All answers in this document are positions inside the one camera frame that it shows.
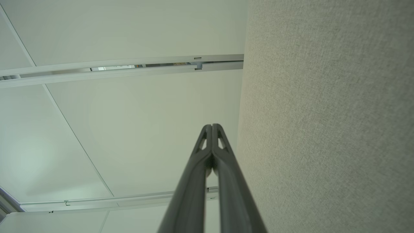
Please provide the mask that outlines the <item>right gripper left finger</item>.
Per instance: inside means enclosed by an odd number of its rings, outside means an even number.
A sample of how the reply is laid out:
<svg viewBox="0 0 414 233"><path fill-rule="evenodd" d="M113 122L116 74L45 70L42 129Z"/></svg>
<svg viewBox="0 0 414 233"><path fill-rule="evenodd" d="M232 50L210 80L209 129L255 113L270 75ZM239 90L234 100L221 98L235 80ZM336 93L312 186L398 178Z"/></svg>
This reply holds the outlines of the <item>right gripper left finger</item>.
<svg viewBox="0 0 414 233"><path fill-rule="evenodd" d="M158 233L203 233L206 178L213 167L212 125L205 125L169 203Z"/></svg>

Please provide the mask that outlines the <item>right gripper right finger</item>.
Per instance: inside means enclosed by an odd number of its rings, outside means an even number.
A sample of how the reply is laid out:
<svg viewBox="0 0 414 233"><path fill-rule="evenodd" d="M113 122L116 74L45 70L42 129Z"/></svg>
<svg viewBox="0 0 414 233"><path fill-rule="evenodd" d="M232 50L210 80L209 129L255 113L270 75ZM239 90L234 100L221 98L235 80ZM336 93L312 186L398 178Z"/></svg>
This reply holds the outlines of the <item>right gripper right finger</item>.
<svg viewBox="0 0 414 233"><path fill-rule="evenodd" d="M220 124L212 125L222 233L266 233L265 224Z"/></svg>

